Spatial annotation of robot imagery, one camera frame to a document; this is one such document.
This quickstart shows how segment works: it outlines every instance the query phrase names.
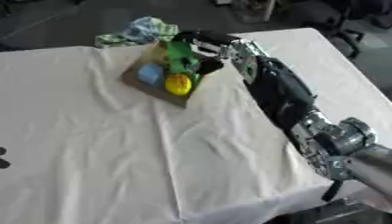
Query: chair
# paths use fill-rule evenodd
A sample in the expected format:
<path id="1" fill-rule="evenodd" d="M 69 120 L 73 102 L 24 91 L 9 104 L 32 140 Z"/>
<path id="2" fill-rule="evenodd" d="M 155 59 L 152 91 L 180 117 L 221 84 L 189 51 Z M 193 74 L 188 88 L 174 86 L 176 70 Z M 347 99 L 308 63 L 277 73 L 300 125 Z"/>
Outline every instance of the chair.
<path id="1" fill-rule="evenodd" d="M 343 39 L 353 49 L 349 57 L 355 59 L 361 50 L 358 44 L 365 37 L 365 33 L 352 29 L 345 29 L 347 20 L 360 20 L 370 15 L 380 15 L 388 10 L 390 0 L 323 0 L 339 12 L 339 18 L 328 18 L 326 23 L 305 22 L 305 27 L 319 30 L 328 38 Z"/>

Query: white tablecloth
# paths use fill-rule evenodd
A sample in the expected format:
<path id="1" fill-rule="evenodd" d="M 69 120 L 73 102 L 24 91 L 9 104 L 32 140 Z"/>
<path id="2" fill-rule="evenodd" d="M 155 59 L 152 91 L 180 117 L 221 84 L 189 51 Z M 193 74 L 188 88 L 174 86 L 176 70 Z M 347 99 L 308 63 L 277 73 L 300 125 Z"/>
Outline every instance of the white tablecloth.
<path id="1" fill-rule="evenodd" d="M 392 146 L 389 101 L 313 30 L 242 34 L 290 66 L 334 122 Z M 146 46 L 0 53 L 3 224 L 262 223 L 321 205 L 315 174 L 226 67 L 183 110 L 127 87 Z M 348 182 L 339 197 L 363 190 Z"/>

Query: green object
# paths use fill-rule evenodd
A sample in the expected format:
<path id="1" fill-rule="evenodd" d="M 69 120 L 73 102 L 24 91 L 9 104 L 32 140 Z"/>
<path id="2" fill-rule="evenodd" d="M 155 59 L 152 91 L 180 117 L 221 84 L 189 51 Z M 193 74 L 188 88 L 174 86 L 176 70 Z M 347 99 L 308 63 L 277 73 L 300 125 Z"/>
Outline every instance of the green object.
<path id="1" fill-rule="evenodd" d="M 199 70 L 199 60 L 193 56 L 189 43 L 172 41 L 166 47 L 171 74 L 194 74 Z"/>
<path id="2" fill-rule="evenodd" d="M 189 73 L 188 77 L 191 80 L 193 87 L 196 88 L 200 82 L 200 75 L 198 73 Z"/>

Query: yellow ball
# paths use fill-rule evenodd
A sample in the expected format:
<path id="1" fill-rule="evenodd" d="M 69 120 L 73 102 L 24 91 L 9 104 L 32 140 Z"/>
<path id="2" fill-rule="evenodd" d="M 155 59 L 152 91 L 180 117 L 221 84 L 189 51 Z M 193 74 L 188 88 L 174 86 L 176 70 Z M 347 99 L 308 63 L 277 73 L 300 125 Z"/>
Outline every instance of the yellow ball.
<path id="1" fill-rule="evenodd" d="M 170 74 L 164 83 L 167 91 L 174 95 L 187 95 L 192 88 L 192 82 L 182 73 Z"/>

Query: crumpled cloth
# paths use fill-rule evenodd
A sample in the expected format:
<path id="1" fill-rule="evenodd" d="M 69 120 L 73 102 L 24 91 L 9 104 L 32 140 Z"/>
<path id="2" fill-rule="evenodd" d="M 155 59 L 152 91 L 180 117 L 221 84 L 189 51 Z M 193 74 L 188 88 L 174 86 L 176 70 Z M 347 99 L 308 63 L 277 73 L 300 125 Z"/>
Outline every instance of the crumpled cloth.
<path id="1" fill-rule="evenodd" d="M 107 48 L 114 46 L 137 46 L 157 42 L 170 41 L 179 33 L 175 24 L 166 24 L 159 18 L 142 17 L 129 23 L 121 33 L 103 34 L 95 38 L 95 46 Z"/>

